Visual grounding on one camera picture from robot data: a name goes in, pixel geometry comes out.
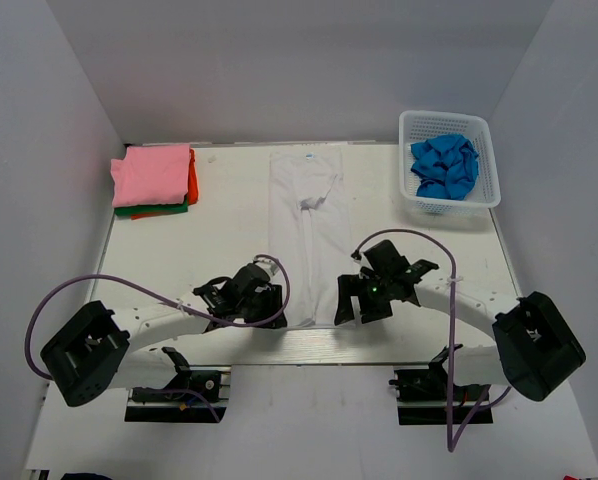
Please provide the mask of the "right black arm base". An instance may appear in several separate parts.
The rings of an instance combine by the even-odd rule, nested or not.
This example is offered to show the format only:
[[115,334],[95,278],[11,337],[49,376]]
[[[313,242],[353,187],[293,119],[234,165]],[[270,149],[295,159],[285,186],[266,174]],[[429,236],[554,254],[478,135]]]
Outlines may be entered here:
[[[396,394],[400,426],[442,426],[447,421],[446,383],[429,369],[396,369],[389,381]],[[470,413],[484,386],[469,385],[453,390],[453,424],[459,426]]]

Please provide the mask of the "blue t shirt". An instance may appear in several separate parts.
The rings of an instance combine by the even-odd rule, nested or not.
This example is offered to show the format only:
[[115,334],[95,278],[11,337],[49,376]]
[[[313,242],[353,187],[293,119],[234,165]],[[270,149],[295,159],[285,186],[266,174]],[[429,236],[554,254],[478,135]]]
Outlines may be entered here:
[[410,146],[411,172],[419,179],[417,196],[463,201],[479,176],[479,153],[461,134],[445,134]]

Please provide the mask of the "white t shirt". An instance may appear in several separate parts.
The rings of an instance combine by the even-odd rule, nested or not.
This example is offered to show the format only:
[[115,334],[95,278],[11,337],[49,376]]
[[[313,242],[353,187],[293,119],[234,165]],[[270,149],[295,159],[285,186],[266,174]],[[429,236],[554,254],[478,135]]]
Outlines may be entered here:
[[288,326],[332,327],[338,278],[352,271],[341,150],[273,154],[268,213],[269,253],[281,261],[290,279]]

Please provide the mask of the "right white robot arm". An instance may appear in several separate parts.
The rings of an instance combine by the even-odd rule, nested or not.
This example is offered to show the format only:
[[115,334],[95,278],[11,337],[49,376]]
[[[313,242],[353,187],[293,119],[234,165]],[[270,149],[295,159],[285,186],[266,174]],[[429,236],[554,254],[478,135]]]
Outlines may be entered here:
[[409,262],[389,240],[353,257],[361,268],[337,279],[335,324],[390,318],[392,302],[400,301],[447,314],[492,339],[492,345],[477,347],[450,342],[429,362],[431,388],[442,398],[454,398],[466,386],[501,385],[540,402],[586,361],[543,293],[515,297],[465,284],[429,260]]

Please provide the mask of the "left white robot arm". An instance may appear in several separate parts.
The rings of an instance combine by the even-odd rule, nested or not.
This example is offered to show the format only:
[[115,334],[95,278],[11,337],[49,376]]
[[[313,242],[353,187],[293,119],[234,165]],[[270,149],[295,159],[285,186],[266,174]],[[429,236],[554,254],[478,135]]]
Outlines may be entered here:
[[[259,254],[232,277],[216,277],[170,299],[127,279],[95,274],[154,300],[147,308],[111,309],[101,301],[84,304],[43,346],[38,376],[52,381],[70,407],[85,405],[113,385],[125,357],[150,345],[185,335],[201,335],[212,325],[235,328],[283,328],[290,284],[274,283],[287,273],[280,261]],[[194,308],[192,295],[204,301]]]

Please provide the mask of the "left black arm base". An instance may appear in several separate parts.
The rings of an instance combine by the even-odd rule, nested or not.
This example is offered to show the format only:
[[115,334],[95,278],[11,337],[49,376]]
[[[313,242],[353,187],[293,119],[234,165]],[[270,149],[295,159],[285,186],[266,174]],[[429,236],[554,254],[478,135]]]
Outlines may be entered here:
[[173,375],[163,387],[130,390],[128,423],[215,424],[225,415],[230,396],[229,367],[196,367],[173,347],[162,347]]

